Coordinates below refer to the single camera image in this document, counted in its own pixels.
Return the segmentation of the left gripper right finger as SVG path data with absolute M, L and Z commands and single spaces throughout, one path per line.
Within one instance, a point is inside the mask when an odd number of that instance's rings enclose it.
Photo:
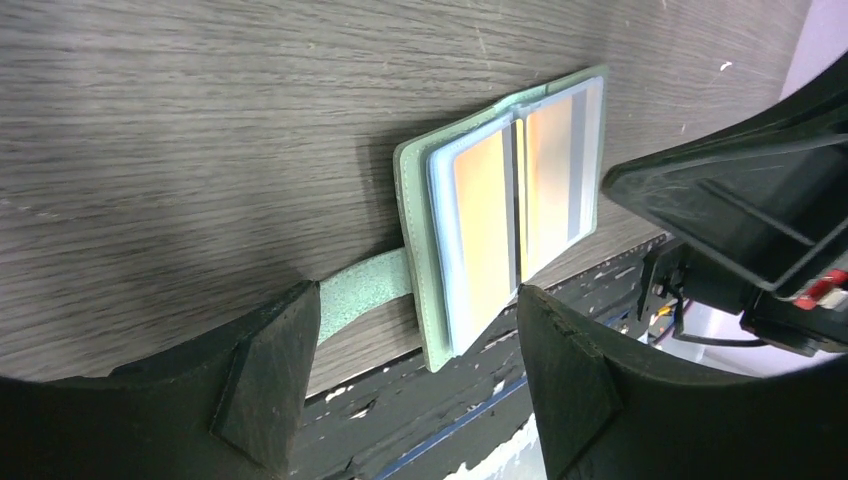
M 692 363 L 520 287 L 551 479 L 843 479 L 847 360 L 755 378 Z

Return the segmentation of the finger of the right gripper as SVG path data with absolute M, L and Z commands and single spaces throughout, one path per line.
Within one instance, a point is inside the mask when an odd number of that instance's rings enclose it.
M 781 298 L 847 263 L 847 61 L 778 104 L 611 168 L 602 192 Z

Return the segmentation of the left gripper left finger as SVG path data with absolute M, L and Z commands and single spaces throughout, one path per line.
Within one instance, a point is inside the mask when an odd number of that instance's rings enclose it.
M 1 381 L 5 479 L 285 479 L 321 321 L 301 281 L 105 377 Z

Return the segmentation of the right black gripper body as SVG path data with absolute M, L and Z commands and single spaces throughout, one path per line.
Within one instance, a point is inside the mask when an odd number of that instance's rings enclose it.
M 640 285 L 638 319 L 671 317 L 662 337 L 712 347 L 774 346 L 806 357 L 819 351 L 847 352 L 845 265 L 826 269 L 798 293 L 779 298 L 673 239 L 647 254 Z M 740 315 L 741 329 L 753 337 L 715 338 L 688 332 L 684 310 L 691 303 Z

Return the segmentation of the sage green card holder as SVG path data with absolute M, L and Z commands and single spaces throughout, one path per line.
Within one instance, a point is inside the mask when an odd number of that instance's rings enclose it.
M 589 67 L 400 144 L 404 244 L 322 282 L 320 339 L 412 295 L 427 368 L 463 355 L 521 284 L 595 232 L 608 77 Z

